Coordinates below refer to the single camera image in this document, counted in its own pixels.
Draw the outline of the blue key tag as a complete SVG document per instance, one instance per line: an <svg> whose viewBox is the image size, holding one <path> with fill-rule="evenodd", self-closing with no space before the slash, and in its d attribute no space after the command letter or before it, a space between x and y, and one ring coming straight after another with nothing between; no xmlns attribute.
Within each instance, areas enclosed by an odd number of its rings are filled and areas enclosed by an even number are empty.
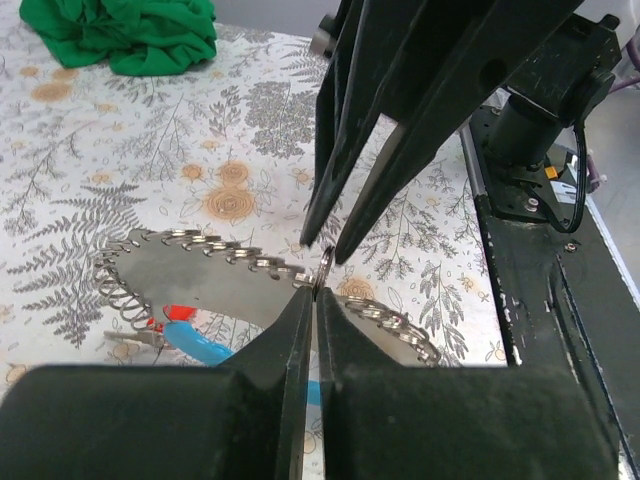
<svg viewBox="0 0 640 480"><path fill-rule="evenodd" d="M208 367L218 366L234 355L230 348L207 339L186 320L167 322L163 335L172 347Z"/></svg>

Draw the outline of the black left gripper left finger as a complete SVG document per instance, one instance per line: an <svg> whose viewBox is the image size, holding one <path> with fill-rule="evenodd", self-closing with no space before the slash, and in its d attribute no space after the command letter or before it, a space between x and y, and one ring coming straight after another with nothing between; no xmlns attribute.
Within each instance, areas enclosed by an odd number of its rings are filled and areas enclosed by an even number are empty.
<svg viewBox="0 0 640 480"><path fill-rule="evenodd" d="M50 365L1 405L5 479L298 479L313 294L216 367Z"/></svg>

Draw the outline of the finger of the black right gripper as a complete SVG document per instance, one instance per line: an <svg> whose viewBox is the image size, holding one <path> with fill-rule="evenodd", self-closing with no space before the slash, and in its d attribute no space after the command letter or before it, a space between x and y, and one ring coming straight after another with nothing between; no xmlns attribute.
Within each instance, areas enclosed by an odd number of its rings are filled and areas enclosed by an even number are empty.
<svg viewBox="0 0 640 480"><path fill-rule="evenodd" d="M405 185L385 164L450 49L447 1L343 1L320 22L312 48L329 61L316 100L315 185L300 241L312 245L341 196L379 117L398 124L343 226L356 248Z"/></svg>

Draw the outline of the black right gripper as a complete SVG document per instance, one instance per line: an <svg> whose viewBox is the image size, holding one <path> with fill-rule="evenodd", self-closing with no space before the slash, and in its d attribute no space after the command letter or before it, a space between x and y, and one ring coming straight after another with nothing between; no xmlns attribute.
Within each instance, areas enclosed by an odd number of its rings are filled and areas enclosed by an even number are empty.
<svg viewBox="0 0 640 480"><path fill-rule="evenodd" d="M616 9L577 9L577 1L447 2L450 49L385 164L405 180L403 188L500 87L511 92L520 117L505 122L498 142L504 159L538 158L550 143L531 140L524 123L553 132L582 123L606 96L621 59L623 14ZM336 262L358 247L336 245Z"/></svg>

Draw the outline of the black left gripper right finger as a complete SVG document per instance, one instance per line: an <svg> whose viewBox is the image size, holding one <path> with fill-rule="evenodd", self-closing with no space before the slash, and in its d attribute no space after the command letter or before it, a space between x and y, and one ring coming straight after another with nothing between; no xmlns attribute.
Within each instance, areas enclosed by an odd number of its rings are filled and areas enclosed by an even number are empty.
<svg viewBox="0 0 640 480"><path fill-rule="evenodd" d="M316 300L329 479L614 479L582 388L536 367L405 367Z"/></svg>

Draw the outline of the grey crescent keyring holder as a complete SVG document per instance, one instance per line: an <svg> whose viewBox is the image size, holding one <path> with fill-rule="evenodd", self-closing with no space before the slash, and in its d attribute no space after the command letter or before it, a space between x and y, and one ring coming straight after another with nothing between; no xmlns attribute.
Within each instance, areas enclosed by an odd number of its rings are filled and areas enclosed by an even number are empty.
<svg viewBox="0 0 640 480"><path fill-rule="evenodd" d="M258 247L199 230L133 229L108 242L95 261L98 291L123 323L104 335L177 349L163 327L186 320L234 353L275 321L298 288L318 292L331 262L325 253L315 277Z"/></svg>

